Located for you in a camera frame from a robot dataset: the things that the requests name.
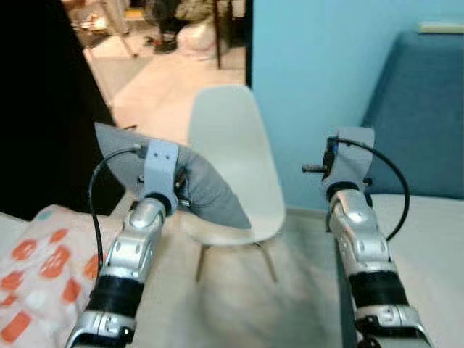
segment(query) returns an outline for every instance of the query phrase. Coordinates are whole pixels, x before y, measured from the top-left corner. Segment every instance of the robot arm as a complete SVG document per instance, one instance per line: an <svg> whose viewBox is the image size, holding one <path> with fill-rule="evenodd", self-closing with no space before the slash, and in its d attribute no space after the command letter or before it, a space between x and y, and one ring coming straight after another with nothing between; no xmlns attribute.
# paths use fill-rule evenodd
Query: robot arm
<svg viewBox="0 0 464 348"><path fill-rule="evenodd" d="M129 212L65 348L125 347L132 342L165 217L164 205L153 198L143 199Z"/></svg>
<svg viewBox="0 0 464 348"><path fill-rule="evenodd" d="M214 223L250 227L230 186L203 157L169 141L148 141L119 130L109 131L112 138L130 136L130 146L138 144L139 159L144 160L143 175L128 182L138 180L143 189L109 248L90 301L65 348L125 347L132 342L137 309L163 224L179 205Z"/></svg>
<svg viewBox="0 0 464 348"><path fill-rule="evenodd" d="M343 128L340 138L373 145L370 128ZM358 347L432 347L405 289L376 215L364 195L364 178L372 155L329 139L324 166L303 171L323 173L322 192L329 202L333 232L355 303Z"/></svg>

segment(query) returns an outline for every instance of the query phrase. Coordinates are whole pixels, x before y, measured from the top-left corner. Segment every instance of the chair seat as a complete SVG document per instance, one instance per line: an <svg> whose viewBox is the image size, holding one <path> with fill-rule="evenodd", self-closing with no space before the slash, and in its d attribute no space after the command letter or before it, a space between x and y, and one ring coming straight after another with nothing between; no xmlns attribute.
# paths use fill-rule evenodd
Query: chair seat
<svg viewBox="0 0 464 348"><path fill-rule="evenodd" d="M272 215L247 213L252 228L241 230L217 225L202 220L192 214L185 214L186 232L195 241L210 246L236 246L265 241L279 232L284 215L275 212Z"/></svg>

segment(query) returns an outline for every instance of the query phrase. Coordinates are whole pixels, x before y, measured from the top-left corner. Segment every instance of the baseboard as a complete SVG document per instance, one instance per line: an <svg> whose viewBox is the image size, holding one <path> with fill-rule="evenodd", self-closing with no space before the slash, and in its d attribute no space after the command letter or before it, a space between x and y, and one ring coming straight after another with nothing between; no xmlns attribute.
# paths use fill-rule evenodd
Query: baseboard
<svg viewBox="0 0 464 348"><path fill-rule="evenodd" d="M319 209L303 209L295 207L286 208L287 215L300 216L303 218L325 218L326 211Z"/></svg>

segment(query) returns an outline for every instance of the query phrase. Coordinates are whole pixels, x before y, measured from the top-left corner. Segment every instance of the chair leg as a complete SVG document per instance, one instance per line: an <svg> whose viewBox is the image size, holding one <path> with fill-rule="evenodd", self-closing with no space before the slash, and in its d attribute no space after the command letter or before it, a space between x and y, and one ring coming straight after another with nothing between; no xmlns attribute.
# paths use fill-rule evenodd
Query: chair leg
<svg viewBox="0 0 464 348"><path fill-rule="evenodd" d="M74 23L77 23L78 32L80 33L79 40L80 40L80 44L82 45L83 49L87 50L91 61L95 60L94 53L92 52L92 45L91 45L91 40L90 40L90 37L92 34L89 33L87 30L82 30L82 28L80 27L81 23L83 22L83 18L80 15L80 9L74 9L71 12L69 12L69 17L71 21L73 21Z"/></svg>
<svg viewBox="0 0 464 348"><path fill-rule="evenodd" d="M210 248L209 245L202 245L202 250L200 250L200 258L198 259L198 265L196 266L196 274L195 274L195 281L198 283L200 278L202 277L202 269L204 263L204 257L206 256L206 252Z"/></svg>
<svg viewBox="0 0 464 348"><path fill-rule="evenodd" d="M276 275L276 270L274 268L274 264L272 259L270 258L268 248L263 243L253 243L256 247L260 248L262 252L262 256L264 257L264 260L266 261L266 265L269 270L270 277L273 279L274 283L277 283L277 275Z"/></svg>
<svg viewBox="0 0 464 348"><path fill-rule="evenodd" d="M121 42L123 43L126 51L129 53L132 58L138 57L137 53L133 53L131 47L129 46L129 43L125 40L124 34L122 31L119 29L117 26L116 22L113 20L112 14L109 12L108 7L107 7L107 2L105 0L99 1L101 10L104 13L104 16L107 18L107 21L109 24L113 27L113 29L116 31L117 35L121 39Z"/></svg>
<svg viewBox="0 0 464 348"><path fill-rule="evenodd" d="M220 61L220 18L219 18L219 9L218 9L218 0L213 0L212 10L214 14L215 22L215 35L216 35L216 62L217 68L220 70L221 61Z"/></svg>

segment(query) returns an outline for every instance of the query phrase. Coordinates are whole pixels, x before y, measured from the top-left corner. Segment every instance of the pillow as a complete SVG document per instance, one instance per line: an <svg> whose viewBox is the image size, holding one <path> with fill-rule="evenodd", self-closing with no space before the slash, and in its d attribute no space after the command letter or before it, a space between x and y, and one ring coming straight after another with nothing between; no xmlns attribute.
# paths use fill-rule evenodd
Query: pillow
<svg viewBox="0 0 464 348"><path fill-rule="evenodd" d="M99 222L107 253L122 221ZM41 210L0 260L0 345L63 347L97 266L91 216L56 205Z"/></svg>

